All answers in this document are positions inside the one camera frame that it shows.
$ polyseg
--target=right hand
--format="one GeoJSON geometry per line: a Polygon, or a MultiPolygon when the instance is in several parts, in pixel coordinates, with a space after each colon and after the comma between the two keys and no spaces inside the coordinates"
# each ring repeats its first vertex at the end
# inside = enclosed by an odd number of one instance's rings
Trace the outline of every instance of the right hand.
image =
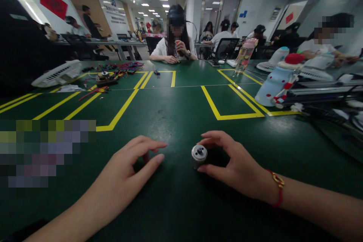
{"type": "Polygon", "coordinates": [[[170,63],[170,64],[177,64],[179,63],[180,61],[178,61],[174,56],[165,56],[164,60],[167,62],[167,63],[170,63]]]}
{"type": "Polygon", "coordinates": [[[231,159],[225,168],[204,164],[198,168],[199,172],[220,180],[247,197],[267,201],[265,183],[272,181],[271,174],[252,158],[241,143],[223,131],[209,131],[203,133],[202,137],[204,139],[197,144],[207,149],[222,147],[231,159]]]}

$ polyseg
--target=pink bottle cap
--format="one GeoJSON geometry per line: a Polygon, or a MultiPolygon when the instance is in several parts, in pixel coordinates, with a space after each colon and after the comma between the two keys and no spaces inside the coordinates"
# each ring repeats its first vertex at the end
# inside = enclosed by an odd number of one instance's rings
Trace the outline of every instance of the pink bottle cap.
{"type": "Polygon", "coordinates": [[[244,42],[243,48],[255,48],[258,43],[258,40],[256,38],[248,39],[244,42]]]}

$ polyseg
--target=green workbench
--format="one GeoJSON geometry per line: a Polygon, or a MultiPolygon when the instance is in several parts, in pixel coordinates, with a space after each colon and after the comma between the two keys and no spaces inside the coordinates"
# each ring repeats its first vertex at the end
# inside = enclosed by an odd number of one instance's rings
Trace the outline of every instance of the green workbench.
{"type": "MultiPolygon", "coordinates": [[[[83,62],[85,67],[90,63],[83,62]]],[[[70,98],[72,93],[55,93],[53,87],[0,106],[1,120],[96,119],[98,131],[92,143],[74,144],[76,154],[65,155],[65,165],[57,166],[47,188],[1,188],[0,238],[39,219],[56,217],[87,190],[118,149],[145,135],[168,143],[160,151],[165,160],[130,206],[91,241],[334,240],[291,213],[275,211],[198,173],[192,167],[191,149],[200,134],[223,130],[264,168],[363,198],[359,163],[298,115],[258,106],[253,97],[264,79],[261,75],[234,76],[227,64],[213,68],[204,61],[144,63],[141,73],[121,78],[109,94],[78,101],[86,92],[70,98]],[[153,67],[161,72],[160,79],[153,67]]],[[[86,78],[87,73],[73,84],[83,87],[86,78]]],[[[0,105],[14,99],[1,99],[0,105]]],[[[4,125],[1,129],[11,130],[4,125]]],[[[225,154],[211,153],[214,163],[227,163],[225,154]]],[[[140,160],[136,168],[142,166],[140,160]]],[[[1,178],[6,181],[6,174],[1,178]]]]}

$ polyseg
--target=red sign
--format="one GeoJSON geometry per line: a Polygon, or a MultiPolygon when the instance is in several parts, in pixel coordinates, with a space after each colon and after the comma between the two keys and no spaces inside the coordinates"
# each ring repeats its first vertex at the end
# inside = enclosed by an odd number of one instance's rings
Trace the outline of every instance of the red sign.
{"type": "Polygon", "coordinates": [[[40,0],[40,3],[62,20],[65,19],[68,5],[63,0],[40,0]]]}
{"type": "Polygon", "coordinates": [[[287,17],[286,17],[286,24],[290,23],[290,21],[294,19],[294,12],[290,13],[287,17]]]}

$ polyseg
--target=red string bracelet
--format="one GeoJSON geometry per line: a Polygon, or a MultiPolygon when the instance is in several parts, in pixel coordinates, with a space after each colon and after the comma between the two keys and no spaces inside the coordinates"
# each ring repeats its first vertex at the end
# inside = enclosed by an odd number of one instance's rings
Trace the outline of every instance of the red string bracelet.
{"type": "Polygon", "coordinates": [[[283,180],[282,178],[280,178],[279,176],[277,176],[277,174],[276,174],[276,173],[272,172],[272,171],[271,171],[271,170],[269,170],[269,169],[266,169],[266,170],[272,174],[272,178],[273,178],[273,180],[274,180],[274,181],[278,184],[278,186],[279,186],[279,201],[278,201],[276,204],[272,204],[272,205],[271,205],[272,207],[276,207],[276,208],[278,208],[278,207],[280,207],[280,206],[281,206],[281,204],[282,204],[282,189],[283,189],[283,187],[284,187],[284,185],[285,185],[285,182],[284,182],[284,180],[283,180]]]}

